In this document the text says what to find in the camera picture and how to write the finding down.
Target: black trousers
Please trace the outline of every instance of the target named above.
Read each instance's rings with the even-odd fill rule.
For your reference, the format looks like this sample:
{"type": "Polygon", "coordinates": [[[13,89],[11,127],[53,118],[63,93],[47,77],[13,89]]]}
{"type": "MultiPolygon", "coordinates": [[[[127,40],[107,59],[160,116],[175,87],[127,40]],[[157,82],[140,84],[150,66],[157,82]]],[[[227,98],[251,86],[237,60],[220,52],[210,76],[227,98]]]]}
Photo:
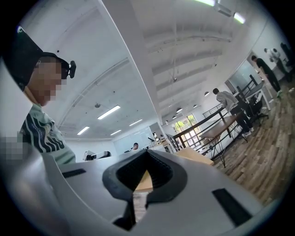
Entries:
{"type": "Polygon", "coordinates": [[[269,83],[271,83],[272,87],[274,88],[274,90],[276,92],[278,92],[278,91],[281,90],[281,87],[280,87],[280,85],[278,83],[278,80],[275,77],[275,75],[268,75],[268,78],[267,79],[268,79],[269,83]]]}
{"type": "Polygon", "coordinates": [[[246,114],[241,110],[240,105],[237,105],[236,107],[232,108],[232,110],[230,111],[232,115],[236,115],[238,113],[241,112],[239,118],[236,120],[237,123],[239,124],[239,126],[242,127],[242,129],[248,133],[250,130],[250,128],[252,128],[252,124],[250,123],[248,117],[246,116],[246,114]]]}
{"type": "Polygon", "coordinates": [[[279,69],[279,70],[280,70],[280,71],[286,76],[287,81],[290,82],[290,81],[291,81],[291,76],[290,76],[289,73],[286,71],[286,69],[285,69],[285,67],[284,67],[284,65],[283,65],[281,59],[279,59],[279,60],[277,61],[277,67],[278,67],[278,69],[279,69]]]}

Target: black shirt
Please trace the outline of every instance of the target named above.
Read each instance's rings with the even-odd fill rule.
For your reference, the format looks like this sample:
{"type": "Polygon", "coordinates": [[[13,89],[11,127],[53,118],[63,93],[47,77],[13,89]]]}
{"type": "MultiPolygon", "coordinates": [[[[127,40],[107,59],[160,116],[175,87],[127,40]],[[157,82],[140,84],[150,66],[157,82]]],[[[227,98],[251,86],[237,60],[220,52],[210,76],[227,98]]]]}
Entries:
{"type": "Polygon", "coordinates": [[[275,77],[275,74],[272,72],[269,66],[264,62],[264,60],[262,60],[261,58],[257,58],[256,64],[259,68],[262,67],[265,74],[267,74],[269,77],[275,77]]]}

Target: fluorescent light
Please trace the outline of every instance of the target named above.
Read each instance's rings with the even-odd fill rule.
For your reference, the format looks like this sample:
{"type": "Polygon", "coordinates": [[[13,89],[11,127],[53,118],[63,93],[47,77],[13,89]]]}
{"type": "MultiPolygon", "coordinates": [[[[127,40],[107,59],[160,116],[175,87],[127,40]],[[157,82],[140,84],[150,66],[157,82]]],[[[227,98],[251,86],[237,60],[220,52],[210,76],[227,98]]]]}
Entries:
{"type": "Polygon", "coordinates": [[[136,123],[138,123],[138,122],[140,122],[140,121],[142,121],[142,119],[140,119],[140,120],[138,120],[138,121],[136,121],[136,122],[130,124],[129,126],[132,126],[132,125],[134,125],[134,124],[136,124],[136,123]]]}
{"type": "Polygon", "coordinates": [[[86,130],[88,130],[89,129],[89,127],[88,126],[86,126],[83,130],[81,130],[79,133],[77,133],[77,135],[80,135],[80,134],[82,134],[83,132],[85,132],[86,130]]]}
{"type": "Polygon", "coordinates": [[[115,106],[114,108],[112,108],[111,110],[109,110],[108,112],[104,113],[103,115],[101,115],[100,117],[98,117],[99,120],[103,119],[104,117],[108,116],[109,114],[113,113],[114,111],[118,110],[120,108],[120,106],[115,106]]]}
{"type": "Polygon", "coordinates": [[[244,24],[245,23],[245,18],[242,17],[239,13],[234,14],[234,19],[236,19],[238,22],[244,24]]]}
{"type": "Polygon", "coordinates": [[[116,133],[118,133],[118,132],[120,132],[120,131],[121,131],[121,130],[118,130],[118,131],[116,131],[115,133],[112,133],[111,136],[114,135],[114,134],[116,134],[116,133]]]}
{"type": "Polygon", "coordinates": [[[197,2],[202,2],[202,3],[206,3],[210,6],[214,6],[215,5],[215,0],[195,0],[197,2]]]}

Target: green striped shirt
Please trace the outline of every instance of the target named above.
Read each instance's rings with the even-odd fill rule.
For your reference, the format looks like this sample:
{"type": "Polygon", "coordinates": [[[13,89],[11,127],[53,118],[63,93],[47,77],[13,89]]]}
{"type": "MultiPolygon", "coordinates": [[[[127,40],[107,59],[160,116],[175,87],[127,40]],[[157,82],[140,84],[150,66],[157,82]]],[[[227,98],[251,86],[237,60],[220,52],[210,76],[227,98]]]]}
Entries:
{"type": "Polygon", "coordinates": [[[58,165],[75,163],[73,151],[66,145],[55,122],[42,111],[41,106],[33,104],[21,129],[23,141],[30,143],[40,153],[48,153],[58,165]]]}

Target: man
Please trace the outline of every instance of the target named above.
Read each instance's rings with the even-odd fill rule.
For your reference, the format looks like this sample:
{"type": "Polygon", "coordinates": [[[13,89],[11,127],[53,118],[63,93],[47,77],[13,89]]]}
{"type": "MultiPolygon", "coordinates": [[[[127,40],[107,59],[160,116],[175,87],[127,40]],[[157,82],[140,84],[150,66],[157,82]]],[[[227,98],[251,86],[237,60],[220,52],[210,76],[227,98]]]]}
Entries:
{"type": "Polygon", "coordinates": [[[237,98],[229,92],[220,92],[217,88],[213,89],[213,93],[216,95],[216,100],[222,104],[222,107],[224,107],[228,113],[232,115],[241,113],[237,119],[237,123],[244,130],[245,136],[249,136],[254,129],[248,117],[241,110],[240,105],[238,105],[237,98]]]}
{"type": "Polygon", "coordinates": [[[262,60],[261,58],[257,58],[256,56],[252,56],[251,60],[254,61],[258,68],[265,74],[266,78],[268,79],[269,83],[271,83],[274,90],[277,92],[277,97],[282,93],[281,87],[277,81],[275,74],[269,68],[269,66],[262,60]]]}
{"type": "Polygon", "coordinates": [[[137,149],[138,149],[138,143],[135,142],[135,143],[133,144],[133,151],[134,151],[134,150],[137,150],[137,149]]]}
{"type": "Polygon", "coordinates": [[[73,78],[76,64],[68,64],[53,53],[43,52],[19,26],[4,53],[4,62],[19,88],[33,106],[19,137],[40,153],[49,153],[57,164],[75,162],[75,154],[66,145],[55,122],[42,111],[68,75],[73,78]]]}
{"type": "Polygon", "coordinates": [[[74,163],[73,151],[66,145],[55,122],[42,111],[66,78],[61,60],[53,53],[45,53],[32,73],[28,85],[24,88],[27,98],[33,106],[21,129],[24,142],[30,143],[40,153],[50,153],[58,165],[74,163]]]}
{"type": "Polygon", "coordinates": [[[274,62],[277,64],[278,69],[286,76],[287,81],[291,82],[291,76],[285,70],[282,60],[280,59],[281,54],[275,48],[272,48],[272,49],[265,48],[264,52],[268,55],[269,60],[271,62],[274,62]]]}

